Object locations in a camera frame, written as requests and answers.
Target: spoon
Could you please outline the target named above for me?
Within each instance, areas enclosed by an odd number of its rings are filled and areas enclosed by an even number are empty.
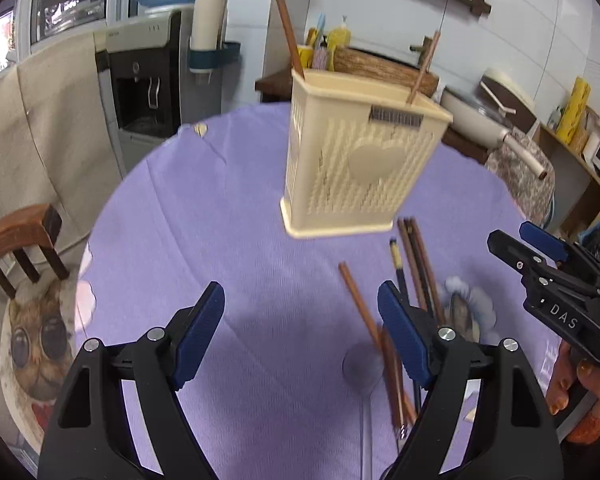
[[[352,346],[342,361],[342,374],[360,396],[360,478],[372,480],[371,392],[382,378],[382,354],[372,344]]]

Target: label on basket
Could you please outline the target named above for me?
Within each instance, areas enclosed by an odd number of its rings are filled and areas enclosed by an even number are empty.
[[[383,123],[396,124],[397,126],[406,126],[407,128],[419,129],[422,125],[422,114],[413,114],[393,108],[384,108],[381,106],[372,106],[369,114],[369,121],[382,121]]]

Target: tablecloth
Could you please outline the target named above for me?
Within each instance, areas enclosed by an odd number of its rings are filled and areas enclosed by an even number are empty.
[[[394,276],[388,241],[397,231],[314,240],[286,234],[279,202],[288,118],[287,104],[257,105],[209,119],[204,137],[183,126],[107,203],[78,284],[94,296],[79,344],[86,336],[134,341],[195,304],[209,281],[224,287],[224,317],[197,376],[178,393],[222,480],[360,475],[360,402],[341,369],[347,349],[369,335],[337,264],[349,264],[380,321],[376,293]],[[523,310],[519,276],[486,245],[490,231],[517,235],[523,221],[504,183],[441,145],[401,214],[417,218],[437,280],[459,276],[483,290],[498,316],[495,331],[516,338],[548,380],[557,338]],[[124,391],[142,464],[159,470],[134,385]],[[379,478],[397,455],[382,384],[372,413]],[[461,461],[469,431],[461,418],[446,467]]]

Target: cat face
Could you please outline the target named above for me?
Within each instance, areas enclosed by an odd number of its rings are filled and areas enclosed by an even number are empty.
[[[41,298],[9,303],[13,373],[22,389],[41,402],[58,396],[72,363],[60,288],[55,280]]]

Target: cat eye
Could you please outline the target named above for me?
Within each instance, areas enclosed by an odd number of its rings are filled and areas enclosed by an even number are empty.
[[[29,336],[17,328],[11,336],[11,359],[16,368],[24,368],[29,361]]]
[[[66,327],[60,316],[48,319],[42,326],[40,333],[42,349],[52,361],[59,361],[66,352]]]

